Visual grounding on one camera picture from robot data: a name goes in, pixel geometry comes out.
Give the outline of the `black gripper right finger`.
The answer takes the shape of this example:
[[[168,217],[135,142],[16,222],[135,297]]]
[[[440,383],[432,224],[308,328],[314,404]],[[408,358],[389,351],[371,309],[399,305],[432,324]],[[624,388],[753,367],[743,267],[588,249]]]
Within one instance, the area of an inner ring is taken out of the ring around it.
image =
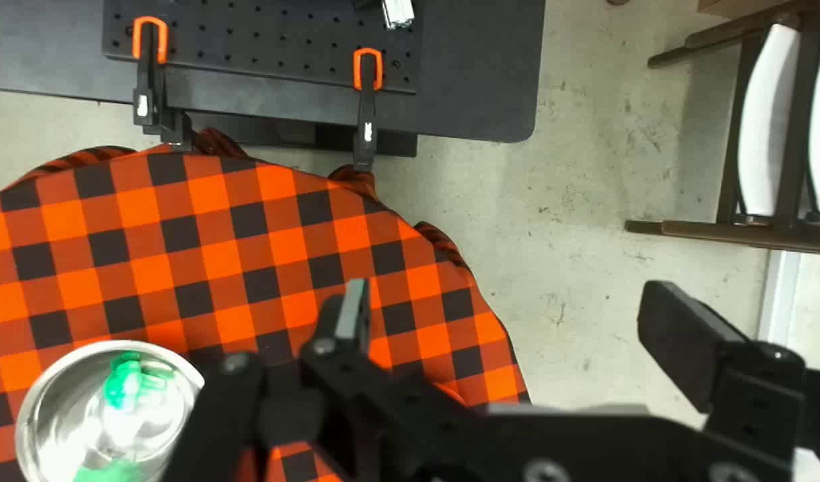
[[[637,339],[700,412],[735,410],[745,402],[737,358],[753,339],[678,283],[643,283]]]

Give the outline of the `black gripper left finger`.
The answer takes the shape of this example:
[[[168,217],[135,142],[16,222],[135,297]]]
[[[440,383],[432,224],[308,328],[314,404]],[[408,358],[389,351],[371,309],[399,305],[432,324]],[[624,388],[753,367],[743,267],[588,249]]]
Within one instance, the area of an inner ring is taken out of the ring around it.
[[[371,283],[352,279],[341,293],[332,293],[316,317],[305,342],[310,355],[359,354],[371,347]]]

